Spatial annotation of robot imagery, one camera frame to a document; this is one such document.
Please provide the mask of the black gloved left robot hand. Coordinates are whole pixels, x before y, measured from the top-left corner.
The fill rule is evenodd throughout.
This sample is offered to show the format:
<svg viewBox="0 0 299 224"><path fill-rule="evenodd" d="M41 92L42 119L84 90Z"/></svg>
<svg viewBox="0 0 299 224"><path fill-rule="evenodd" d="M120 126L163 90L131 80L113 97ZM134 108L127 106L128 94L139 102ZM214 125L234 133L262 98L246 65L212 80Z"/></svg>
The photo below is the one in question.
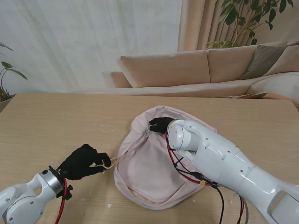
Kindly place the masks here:
<svg viewBox="0 0 299 224"><path fill-rule="evenodd" d="M88 144L83 144L69 155L57 168L67 180L80 180L84 177L102 173L111 166L107 153L98 153Z"/></svg>

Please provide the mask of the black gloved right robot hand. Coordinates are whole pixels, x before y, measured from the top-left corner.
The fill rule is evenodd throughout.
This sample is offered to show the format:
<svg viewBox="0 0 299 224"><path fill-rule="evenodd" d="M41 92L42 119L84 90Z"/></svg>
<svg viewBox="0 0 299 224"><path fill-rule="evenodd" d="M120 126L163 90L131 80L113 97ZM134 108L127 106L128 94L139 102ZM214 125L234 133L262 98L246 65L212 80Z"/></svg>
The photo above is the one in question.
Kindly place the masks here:
<svg viewBox="0 0 299 224"><path fill-rule="evenodd" d="M158 117L149 122L149 130L155 133L165 134L168 125L173 121L170 117Z"/></svg>

